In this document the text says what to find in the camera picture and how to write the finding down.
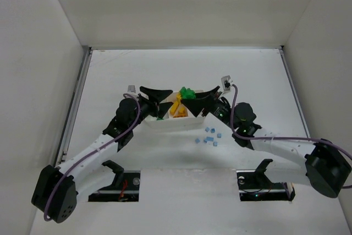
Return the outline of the white divided plastic container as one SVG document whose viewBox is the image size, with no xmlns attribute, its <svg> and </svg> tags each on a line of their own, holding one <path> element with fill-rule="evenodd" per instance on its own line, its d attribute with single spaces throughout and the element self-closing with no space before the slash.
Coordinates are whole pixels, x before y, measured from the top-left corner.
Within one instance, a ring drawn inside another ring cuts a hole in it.
<svg viewBox="0 0 352 235">
<path fill-rule="evenodd" d="M 175 98 L 177 93 L 178 91 L 172 93 L 165 100 L 163 100 L 162 103 L 171 102 Z M 168 110 L 168 113 L 163 117 L 164 120 L 157 121 L 157 118 L 148 116 L 144 120 L 144 123 L 151 129 L 158 132 L 173 132 L 180 130 L 197 129 L 200 127 L 200 125 L 204 123 L 205 117 L 194 117 L 189 110 L 188 115 L 189 116 L 186 118 L 170 118 Z"/>
</svg>

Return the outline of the green lego cluster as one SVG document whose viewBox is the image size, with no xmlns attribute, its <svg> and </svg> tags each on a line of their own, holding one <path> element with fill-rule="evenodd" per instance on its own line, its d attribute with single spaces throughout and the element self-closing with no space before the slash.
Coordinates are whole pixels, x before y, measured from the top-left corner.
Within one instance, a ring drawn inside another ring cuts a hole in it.
<svg viewBox="0 0 352 235">
<path fill-rule="evenodd" d="M 194 90 L 186 87 L 182 87 L 179 90 L 179 97 L 180 99 L 195 99 L 196 98 L 196 93 Z"/>
</svg>

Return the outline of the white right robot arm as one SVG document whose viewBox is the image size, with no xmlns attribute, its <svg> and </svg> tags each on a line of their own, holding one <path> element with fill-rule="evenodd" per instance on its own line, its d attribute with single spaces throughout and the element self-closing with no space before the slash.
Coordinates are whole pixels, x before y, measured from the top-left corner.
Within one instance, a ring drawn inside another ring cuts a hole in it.
<svg viewBox="0 0 352 235">
<path fill-rule="evenodd" d="M 229 103 L 218 88 L 201 92 L 193 99 L 182 99 L 182 104 L 194 115 L 209 113 L 232 130 L 232 138 L 244 148 L 267 152 L 295 164 L 279 165 L 264 159 L 254 170 L 237 172 L 241 195 L 252 195 L 255 200 L 271 190 L 283 190 L 294 197 L 294 183 L 311 186 L 328 198 L 336 198 L 351 174 L 351 158 L 346 151 L 326 139 L 279 136 L 255 123 L 256 115 L 249 103 Z"/>
</svg>

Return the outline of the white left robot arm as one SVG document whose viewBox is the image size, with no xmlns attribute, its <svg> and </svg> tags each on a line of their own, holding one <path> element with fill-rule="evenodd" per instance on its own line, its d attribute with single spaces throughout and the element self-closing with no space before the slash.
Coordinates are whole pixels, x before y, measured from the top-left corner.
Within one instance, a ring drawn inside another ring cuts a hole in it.
<svg viewBox="0 0 352 235">
<path fill-rule="evenodd" d="M 164 117 L 172 105 L 165 99 L 172 92 L 141 86 L 138 95 L 124 93 L 115 116 L 90 146 L 57 167 L 47 165 L 41 170 L 31 203 L 43 212 L 45 221 L 62 223 L 80 198 L 123 174 L 110 157 L 129 143 L 134 128 L 146 117 Z"/>
</svg>

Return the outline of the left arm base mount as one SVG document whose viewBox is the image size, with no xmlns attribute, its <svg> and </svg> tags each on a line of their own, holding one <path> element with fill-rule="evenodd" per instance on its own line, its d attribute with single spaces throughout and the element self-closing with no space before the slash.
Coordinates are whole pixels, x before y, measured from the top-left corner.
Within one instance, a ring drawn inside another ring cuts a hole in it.
<svg viewBox="0 0 352 235">
<path fill-rule="evenodd" d="M 92 193 L 88 202 L 138 202 L 141 182 L 141 171 L 125 171 L 117 163 L 108 160 L 102 164 L 114 173 L 109 185 L 105 185 Z"/>
</svg>

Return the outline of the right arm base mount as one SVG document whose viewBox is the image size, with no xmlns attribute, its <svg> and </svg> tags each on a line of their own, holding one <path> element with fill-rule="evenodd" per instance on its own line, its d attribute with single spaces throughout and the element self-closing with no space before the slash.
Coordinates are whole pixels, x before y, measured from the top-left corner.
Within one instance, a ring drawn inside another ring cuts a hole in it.
<svg viewBox="0 0 352 235">
<path fill-rule="evenodd" d="M 272 162 L 272 159 L 264 159 L 255 170 L 237 171 L 240 201 L 293 201 L 295 189 L 292 184 L 273 183 L 265 175 Z"/>
</svg>

